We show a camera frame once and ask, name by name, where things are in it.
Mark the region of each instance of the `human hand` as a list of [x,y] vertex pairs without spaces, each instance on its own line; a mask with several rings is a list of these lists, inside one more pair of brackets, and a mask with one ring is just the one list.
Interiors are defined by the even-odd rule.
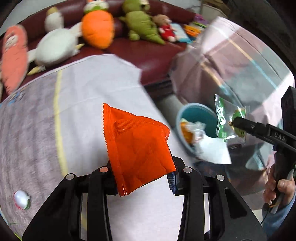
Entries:
[[[276,188],[276,181],[274,179],[274,165],[271,166],[270,168],[270,173],[268,175],[268,181],[265,184],[265,191],[263,193],[264,201],[271,205],[272,201],[276,198],[276,193],[275,193],[275,188]],[[277,188],[280,192],[284,193],[285,196],[281,202],[281,206],[284,207],[288,205],[295,194],[295,180],[292,178],[291,180],[285,180],[281,179],[278,182]]]

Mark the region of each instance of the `green plastic wrapper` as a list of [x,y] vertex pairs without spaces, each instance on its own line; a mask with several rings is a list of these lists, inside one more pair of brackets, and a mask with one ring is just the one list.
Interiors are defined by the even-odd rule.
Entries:
[[215,106],[218,116],[216,134],[224,140],[229,147],[245,144],[245,131],[232,126],[236,117],[245,118],[249,107],[239,107],[219,95],[215,94]]

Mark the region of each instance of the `green crocodile plush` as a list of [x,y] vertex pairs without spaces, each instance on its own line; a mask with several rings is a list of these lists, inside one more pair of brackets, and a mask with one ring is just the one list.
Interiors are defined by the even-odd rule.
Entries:
[[158,34],[156,24],[144,12],[150,9],[148,1],[125,0],[122,9],[126,16],[120,19],[126,23],[130,30],[128,33],[130,40],[137,41],[144,39],[158,44],[165,44],[165,41]]

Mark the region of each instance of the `teal trash bin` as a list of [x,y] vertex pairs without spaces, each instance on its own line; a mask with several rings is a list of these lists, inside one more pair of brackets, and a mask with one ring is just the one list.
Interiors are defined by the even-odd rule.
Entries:
[[198,104],[198,103],[190,103],[185,106],[183,106],[176,118],[176,129],[177,129],[177,135],[179,139],[181,140],[182,144],[185,146],[186,151],[189,155],[195,156],[195,151],[193,147],[191,147],[187,141],[185,140],[180,126],[180,120],[181,118],[186,119],[190,122],[202,122],[206,124],[205,133],[209,137],[217,137],[216,135],[216,128],[218,123],[218,118],[215,112],[213,112],[209,107]]

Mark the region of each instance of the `red leather sofa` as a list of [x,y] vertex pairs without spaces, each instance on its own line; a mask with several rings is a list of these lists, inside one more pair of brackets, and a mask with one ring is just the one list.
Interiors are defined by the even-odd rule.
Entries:
[[[59,65],[47,68],[46,71],[69,64],[90,55],[112,53],[133,63],[138,68],[143,70],[141,83],[152,98],[161,98],[172,93],[172,86],[168,78],[168,71],[173,57],[177,53],[184,51],[186,44],[173,44],[167,42],[166,45],[159,45],[144,40],[135,42],[130,41],[127,37],[128,29],[126,25],[118,19],[118,17],[124,16],[124,12],[121,7],[124,0],[106,1],[109,3],[108,11],[113,15],[115,22],[115,37],[113,43],[104,50],[96,49],[88,44],[85,44],[85,46],[81,48],[79,54],[60,63]],[[180,24],[189,23],[194,18],[194,13],[169,3],[158,0],[149,0],[149,3],[151,6],[149,14],[152,16],[164,14],[167,15],[173,22]],[[66,28],[69,28],[81,21],[85,4],[86,0],[67,0],[55,5],[64,16]],[[46,34],[44,29],[44,20],[46,12],[49,8],[50,7],[45,8],[29,16],[20,23],[27,31],[29,50],[36,48],[39,41]],[[83,38],[80,38],[79,42],[84,43]],[[31,63],[29,70],[34,66],[35,64]],[[22,85],[44,74],[45,72],[41,72],[33,76],[26,76]],[[1,101],[6,97],[7,94],[3,93]]]

